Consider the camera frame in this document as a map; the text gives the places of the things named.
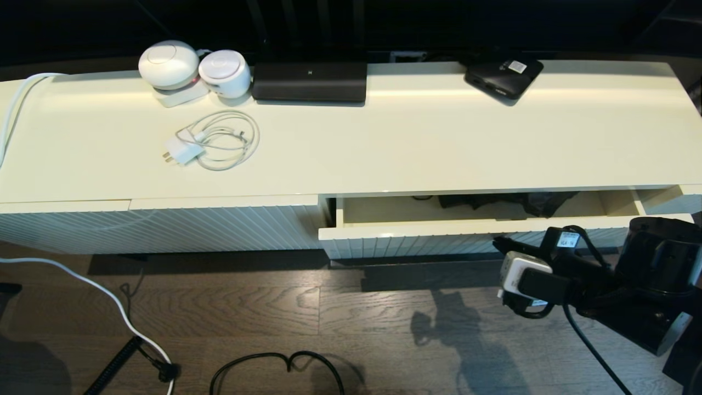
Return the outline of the black umbrella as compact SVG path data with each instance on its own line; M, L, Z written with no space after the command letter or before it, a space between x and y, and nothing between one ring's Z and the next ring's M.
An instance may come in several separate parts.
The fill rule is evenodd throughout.
M551 218L562 205L579 195L579 191L521 193L483 193L450 195L414 195L415 201L432 201L444 212L476 213L497 209L498 213L518 212L519 217Z

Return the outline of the white ribbed tv cabinet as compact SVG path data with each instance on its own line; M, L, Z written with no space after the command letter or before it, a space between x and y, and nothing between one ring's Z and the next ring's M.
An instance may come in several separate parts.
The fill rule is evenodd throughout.
M372 64L361 106L166 109L136 71L48 78L0 167L0 241L88 255L320 249L340 198L702 185L702 117L668 64L544 66L513 105L456 63ZM166 162L173 137L204 153Z

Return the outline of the white flat box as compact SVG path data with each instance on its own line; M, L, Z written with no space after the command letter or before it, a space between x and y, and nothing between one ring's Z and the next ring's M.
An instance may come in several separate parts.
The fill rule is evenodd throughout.
M175 106L205 97L210 92L208 85L196 80L186 86L174 89L153 88L153 97L165 108Z

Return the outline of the black rectangular speaker bar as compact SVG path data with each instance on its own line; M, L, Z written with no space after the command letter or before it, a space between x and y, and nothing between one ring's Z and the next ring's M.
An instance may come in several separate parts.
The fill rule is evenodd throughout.
M253 69L255 100L363 103L366 61L258 63Z

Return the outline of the white cabinet drawer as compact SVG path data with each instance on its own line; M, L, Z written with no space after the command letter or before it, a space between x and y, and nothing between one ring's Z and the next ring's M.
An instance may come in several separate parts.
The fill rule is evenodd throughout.
M510 202L473 209L443 208L435 197L340 198L335 227L321 228L318 238L335 259L459 255L494 252L497 236L538 245L547 228L577 225L597 247L620 247L636 217L692 222L698 212L702 212L702 185L581 191L550 218L534 217Z

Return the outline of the large white round device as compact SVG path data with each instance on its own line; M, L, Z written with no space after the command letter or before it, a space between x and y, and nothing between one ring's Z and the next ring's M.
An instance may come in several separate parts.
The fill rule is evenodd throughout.
M167 40L147 48L138 61L140 76L154 88L171 91L195 82L200 57L185 42Z

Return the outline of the white charger plug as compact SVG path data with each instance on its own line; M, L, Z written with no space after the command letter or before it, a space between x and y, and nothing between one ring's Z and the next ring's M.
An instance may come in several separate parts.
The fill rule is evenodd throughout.
M161 155L166 162L187 165L204 153L204 148L193 142L184 142L178 137L170 138L166 143L166 152Z

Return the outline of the small white round device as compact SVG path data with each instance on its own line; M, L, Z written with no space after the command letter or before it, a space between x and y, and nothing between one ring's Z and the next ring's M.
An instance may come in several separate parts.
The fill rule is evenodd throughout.
M243 97L252 81L248 63L235 50L209 53L200 61L199 73L211 92L225 99Z

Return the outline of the black set-top box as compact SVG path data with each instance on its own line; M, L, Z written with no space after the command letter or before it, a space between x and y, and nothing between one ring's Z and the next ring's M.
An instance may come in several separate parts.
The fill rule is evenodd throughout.
M541 61L525 56L487 56L467 63L464 80L494 97L517 101L544 68Z

